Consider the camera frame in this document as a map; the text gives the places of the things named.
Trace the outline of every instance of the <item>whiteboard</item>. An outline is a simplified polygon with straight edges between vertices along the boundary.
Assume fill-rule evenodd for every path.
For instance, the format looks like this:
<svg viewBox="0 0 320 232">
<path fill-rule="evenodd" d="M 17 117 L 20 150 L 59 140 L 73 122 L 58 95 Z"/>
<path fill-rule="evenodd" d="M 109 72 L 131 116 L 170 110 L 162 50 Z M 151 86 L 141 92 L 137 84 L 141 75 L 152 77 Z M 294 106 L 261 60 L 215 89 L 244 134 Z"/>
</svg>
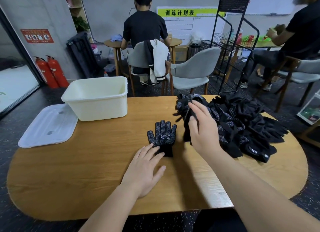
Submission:
<svg viewBox="0 0 320 232">
<path fill-rule="evenodd" d="M 202 39 L 211 40 L 218 7 L 157 7 L 157 14 L 165 20 L 172 37 L 190 42 L 191 34 L 197 32 Z M 218 17 L 215 33 L 222 33 L 225 22 Z"/>
<path fill-rule="evenodd" d="M 293 11 L 293 0 L 250 0 L 246 14 L 288 15 Z"/>
</svg>

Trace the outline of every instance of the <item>left hand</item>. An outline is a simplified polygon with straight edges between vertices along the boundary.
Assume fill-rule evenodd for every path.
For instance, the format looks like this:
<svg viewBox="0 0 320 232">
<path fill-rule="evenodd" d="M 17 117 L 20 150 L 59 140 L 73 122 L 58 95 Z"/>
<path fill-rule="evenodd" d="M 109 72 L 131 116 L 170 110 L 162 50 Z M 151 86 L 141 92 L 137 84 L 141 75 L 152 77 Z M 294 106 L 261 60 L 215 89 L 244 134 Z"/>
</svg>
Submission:
<svg viewBox="0 0 320 232">
<path fill-rule="evenodd" d="M 277 36 L 277 33 L 273 28 L 269 28 L 269 30 L 266 33 L 266 36 L 272 39 L 274 36 Z"/>
<path fill-rule="evenodd" d="M 159 153 L 154 157 L 160 147 L 152 147 L 153 144 L 151 143 L 135 154 L 120 184 L 120 186 L 136 192 L 138 198 L 146 196 L 158 183 L 166 170 L 166 166 L 162 166 L 153 175 L 154 168 L 165 153 Z"/>
</svg>

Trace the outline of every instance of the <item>white tray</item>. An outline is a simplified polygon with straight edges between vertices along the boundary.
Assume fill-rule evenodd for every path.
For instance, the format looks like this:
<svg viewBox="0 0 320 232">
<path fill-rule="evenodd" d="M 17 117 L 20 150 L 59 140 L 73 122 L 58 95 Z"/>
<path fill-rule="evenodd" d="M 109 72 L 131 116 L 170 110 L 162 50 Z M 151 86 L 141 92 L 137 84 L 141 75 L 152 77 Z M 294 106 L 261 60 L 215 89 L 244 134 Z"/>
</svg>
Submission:
<svg viewBox="0 0 320 232">
<path fill-rule="evenodd" d="M 72 136 L 77 122 L 78 117 L 68 104 L 48 106 L 32 121 L 18 145 L 31 148 L 65 142 Z"/>
</svg>

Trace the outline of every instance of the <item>gray wall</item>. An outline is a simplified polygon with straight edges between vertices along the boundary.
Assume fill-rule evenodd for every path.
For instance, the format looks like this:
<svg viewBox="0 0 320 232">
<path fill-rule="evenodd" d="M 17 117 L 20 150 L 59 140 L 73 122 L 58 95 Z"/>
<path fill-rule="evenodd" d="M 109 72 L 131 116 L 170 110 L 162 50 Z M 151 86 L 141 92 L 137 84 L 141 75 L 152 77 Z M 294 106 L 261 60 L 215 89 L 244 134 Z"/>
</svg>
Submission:
<svg viewBox="0 0 320 232">
<path fill-rule="evenodd" d="M 31 56 L 56 58 L 68 80 L 79 79 L 66 49 L 77 34 L 66 0 L 0 0 L 4 12 Z M 48 29 L 54 43 L 28 44 L 20 29 Z"/>
<path fill-rule="evenodd" d="M 21 59 L 21 56 L 5 29 L 0 24 L 0 58 L 15 57 Z"/>
<path fill-rule="evenodd" d="M 134 0 L 83 0 L 87 17 L 91 26 L 91 31 L 98 41 L 105 41 L 114 34 L 123 33 L 123 23 L 128 18 L 129 11 L 134 7 Z M 152 11 L 156 11 L 157 6 L 218 6 L 219 0 L 153 0 Z M 266 16 L 266 15 L 246 15 L 246 18 L 254 24 L 261 34 L 278 23 L 288 23 L 293 15 Z M 238 28 L 240 16 L 229 15 L 227 19 Z M 242 29 L 244 34 L 254 34 L 246 23 Z"/>
</svg>

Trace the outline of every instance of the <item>stainless steel trash can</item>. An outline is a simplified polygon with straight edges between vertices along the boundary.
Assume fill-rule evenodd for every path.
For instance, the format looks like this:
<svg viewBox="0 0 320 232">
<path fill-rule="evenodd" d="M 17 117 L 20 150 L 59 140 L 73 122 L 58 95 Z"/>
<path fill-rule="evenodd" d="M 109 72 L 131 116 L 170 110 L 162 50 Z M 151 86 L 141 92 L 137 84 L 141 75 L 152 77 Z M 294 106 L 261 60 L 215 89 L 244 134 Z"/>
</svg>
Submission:
<svg viewBox="0 0 320 232">
<path fill-rule="evenodd" d="M 190 44 L 188 49 L 188 60 L 200 51 L 200 44 Z"/>
</svg>

